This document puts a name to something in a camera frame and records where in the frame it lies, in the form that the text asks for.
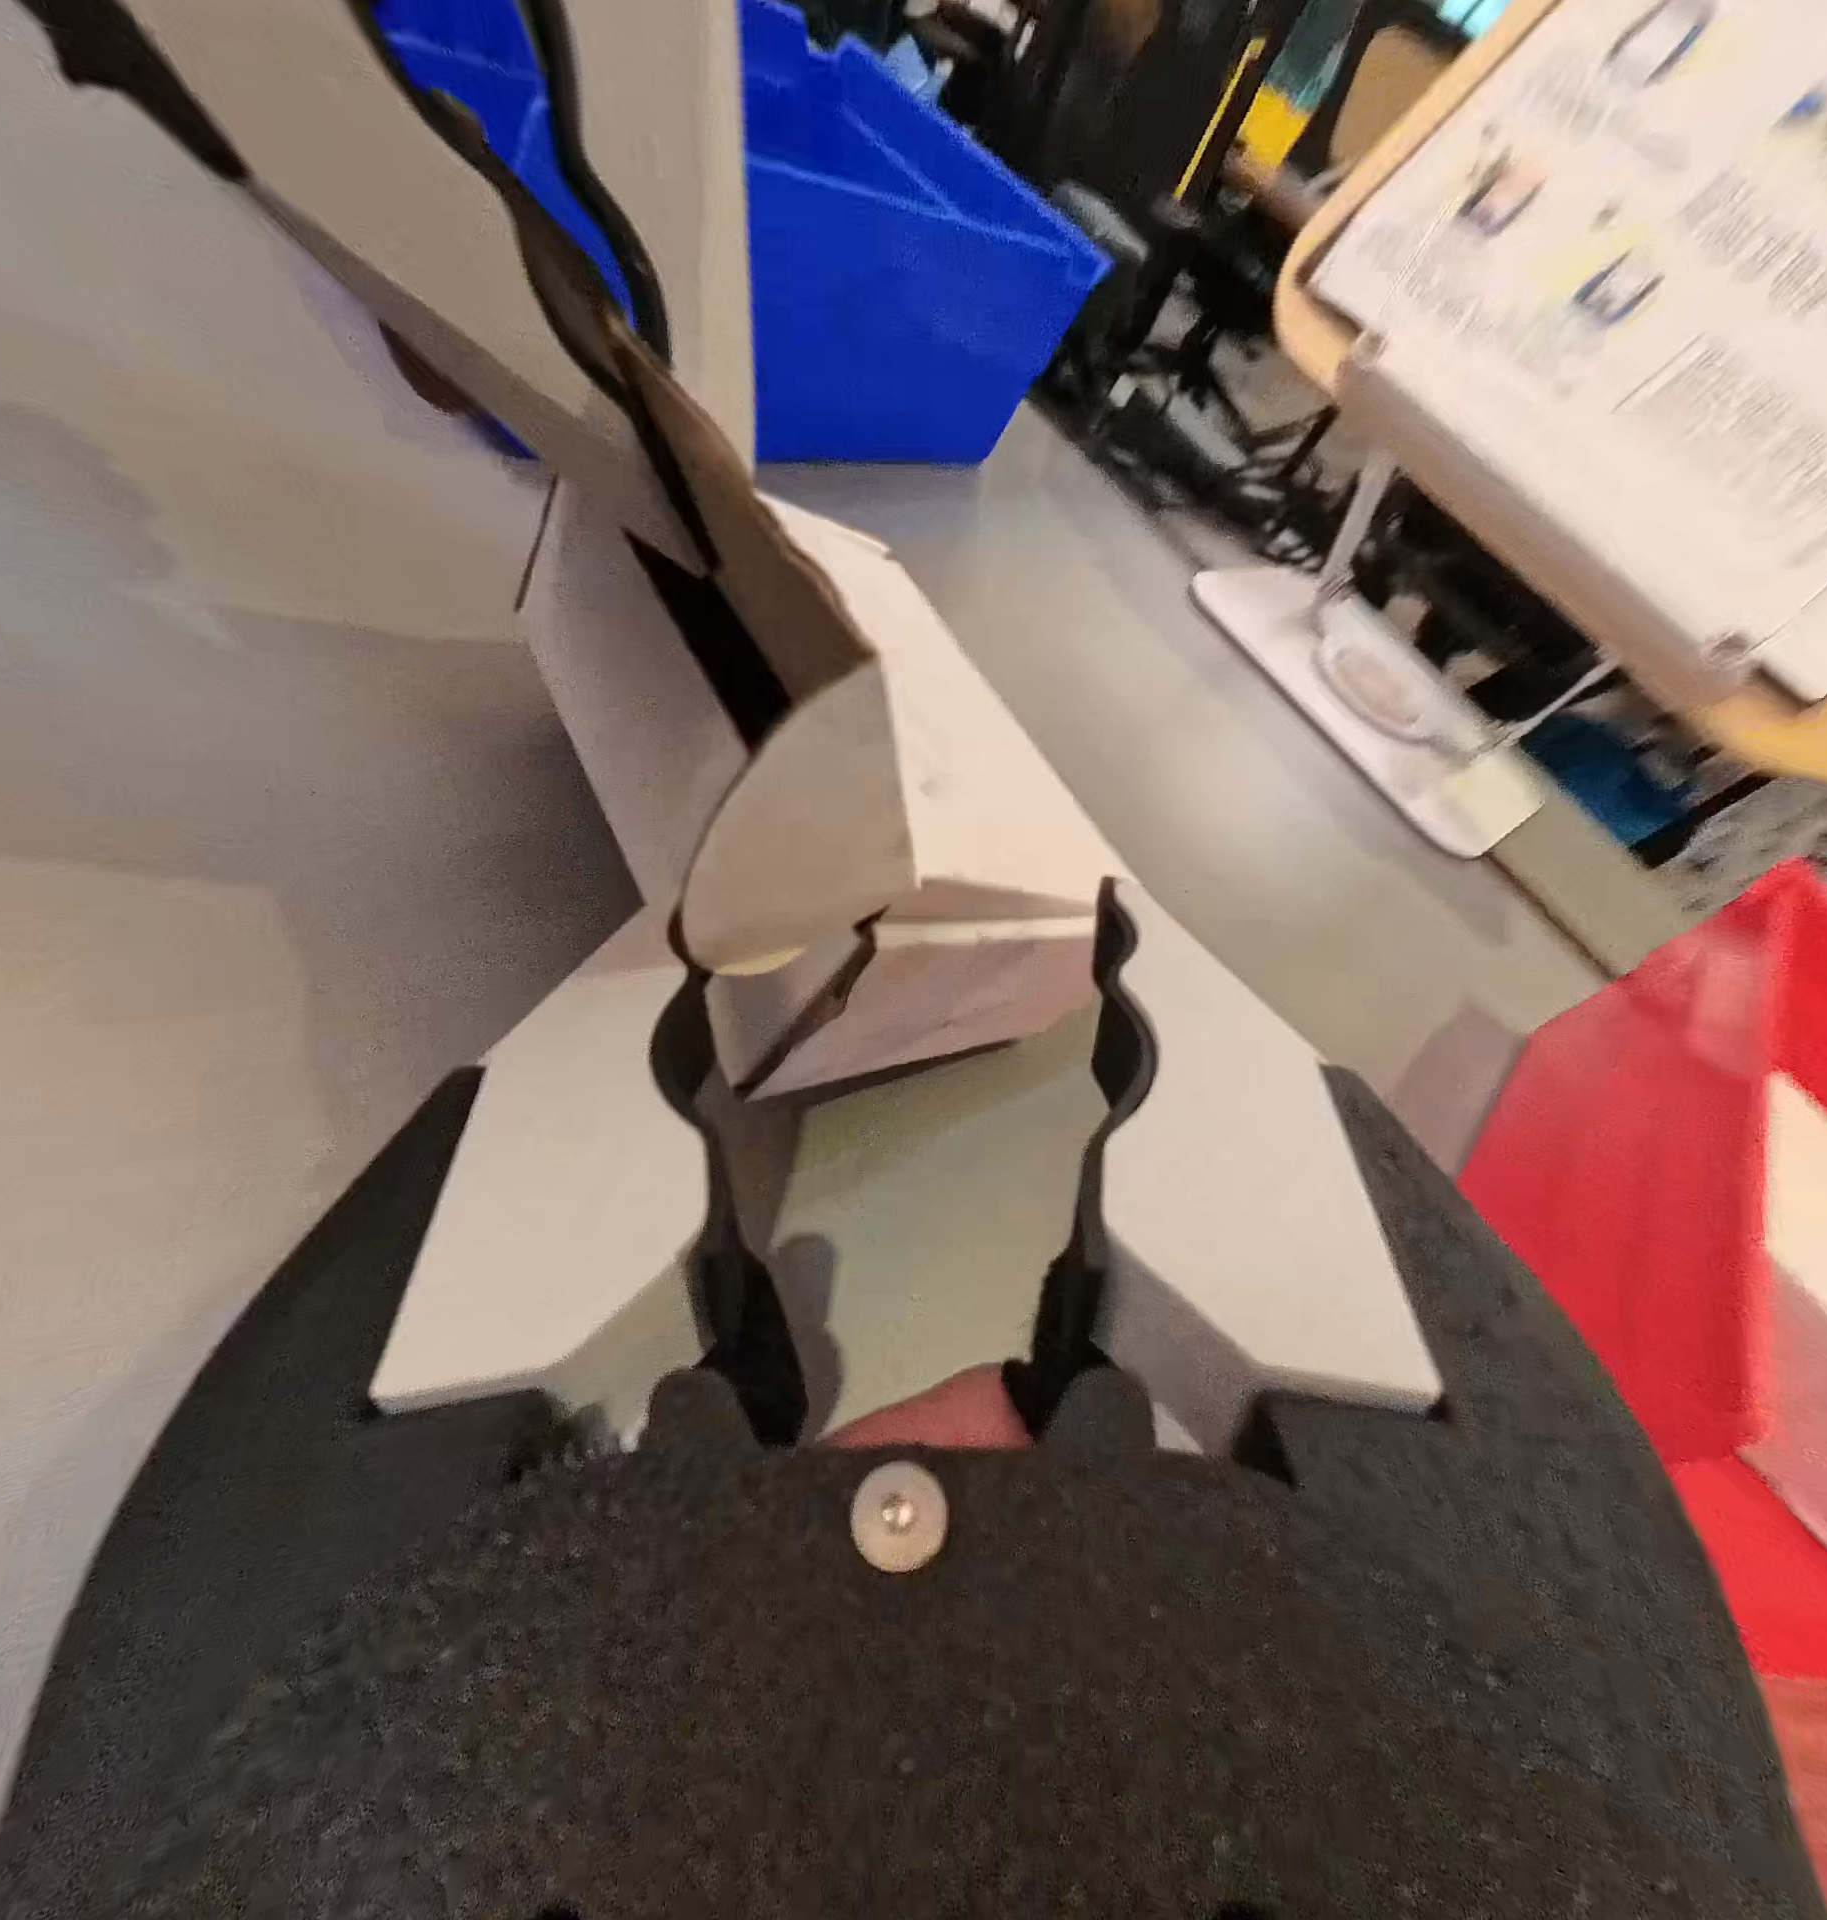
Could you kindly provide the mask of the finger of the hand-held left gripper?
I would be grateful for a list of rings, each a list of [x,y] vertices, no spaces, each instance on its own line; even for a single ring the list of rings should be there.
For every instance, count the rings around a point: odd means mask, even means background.
[[[755,450],[744,55],[732,0],[531,5],[569,152],[633,218],[665,370]]]
[[[250,203],[607,524],[706,575],[642,402],[642,346],[571,238],[421,98],[362,5],[135,0]]]

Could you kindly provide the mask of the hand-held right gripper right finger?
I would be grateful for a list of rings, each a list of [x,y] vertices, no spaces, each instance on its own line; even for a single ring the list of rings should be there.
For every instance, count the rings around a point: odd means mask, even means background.
[[[1211,1455],[1264,1391],[1435,1418],[1441,1373],[1325,1054],[1128,875],[1099,895],[1093,983],[1105,1123],[1005,1368],[1022,1424],[1044,1433],[1099,1368]]]

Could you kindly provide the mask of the printed instruction sheet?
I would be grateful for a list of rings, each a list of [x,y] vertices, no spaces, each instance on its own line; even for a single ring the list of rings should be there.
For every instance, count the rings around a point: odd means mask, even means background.
[[[1547,5],[1306,285],[1396,466],[1601,648],[1827,708],[1827,0]]]

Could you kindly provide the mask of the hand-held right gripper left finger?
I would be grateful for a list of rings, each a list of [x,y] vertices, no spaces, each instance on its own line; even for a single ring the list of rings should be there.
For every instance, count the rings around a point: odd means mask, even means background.
[[[795,1139],[724,1090],[691,971],[569,978],[482,1071],[374,1401],[539,1391],[633,1439],[665,1373],[713,1368],[795,1448],[808,1368],[767,1270]]]

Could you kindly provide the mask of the black office chair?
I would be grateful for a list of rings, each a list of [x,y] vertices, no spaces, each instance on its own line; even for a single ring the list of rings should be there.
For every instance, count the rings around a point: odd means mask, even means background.
[[[1012,5],[989,139],[1105,250],[1055,346],[1044,424],[1142,509],[1200,509],[1258,563],[1308,568],[1342,524],[1334,402],[1251,424],[1229,351],[1281,346],[1294,227],[1229,190],[1240,126],[1314,5]]]

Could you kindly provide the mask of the wooden document stand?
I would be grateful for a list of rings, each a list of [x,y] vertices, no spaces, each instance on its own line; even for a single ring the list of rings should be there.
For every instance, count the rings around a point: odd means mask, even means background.
[[[1334,424],[1358,442],[1358,479],[1342,526],[1314,575],[1240,563],[1194,576],[1194,602],[1370,775],[1370,788],[1435,850],[1494,858],[1517,824],[1536,821],[1546,781],[1527,771],[1527,739],[1562,708],[1536,708],[1517,727],[1485,727],[1470,690],[1456,690],[1386,610],[1370,602],[1354,557],[1370,546],[1382,500],[1408,479],[1396,450],[1382,433],[1375,408],[1354,402],[1354,332],[1308,297],[1308,260],[1325,238],[1413,160],[1413,147],[1517,46],[1547,5],[1509,5],[1498,23],[1461,49],[1429,92],[1382,130],[1382,147],[1334,182],[1287,250],[1274,297],[1274,330],[1295,378],[1334,402]],[[1788,708],[1777,686],[1754,681],[1729,699],[1669,699],[1646,661],[1614,667],[1646,686],[1650,708],[1680,719],[1703,744],[1742,753],[1761,775],[1827,781],[1827,708]]]

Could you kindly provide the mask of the blue plastic bin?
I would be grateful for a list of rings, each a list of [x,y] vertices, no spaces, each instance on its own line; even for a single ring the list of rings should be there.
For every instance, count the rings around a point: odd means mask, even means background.
[[[983,466],[1113,270],[1107,250],[916,92],[858,37],[816,46],[798,5],[740,16],[750,392],[767,466]],[[569,182],[569,98],[539,5],[374,5],[403,80],[482,119],[485,152],[588,250],[634,322],[647,248]]]

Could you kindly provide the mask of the red plastic bin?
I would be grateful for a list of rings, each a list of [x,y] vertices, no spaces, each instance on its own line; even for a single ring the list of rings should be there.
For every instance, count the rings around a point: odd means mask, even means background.
[[[1470,1151],[1482,1224],[1650,1433],[1754,1669],[1827,1679],[1827,1551],[1745,1466],[1766,1373],[1766,1084],[1827,1108],[1827,882],[1777,863],[1536,1026]]]

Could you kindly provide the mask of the grey desk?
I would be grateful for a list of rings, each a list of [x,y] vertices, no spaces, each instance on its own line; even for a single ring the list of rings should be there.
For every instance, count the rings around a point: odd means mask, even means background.
[[[983,466],[767,466],[868,526],[1128,870],[1394,1090],[1601,990],[1413,840],[1022,408]],[[0,5],[0,1812],[156,1424],[421,1093],[633,910],[512,600],[539,487]]]

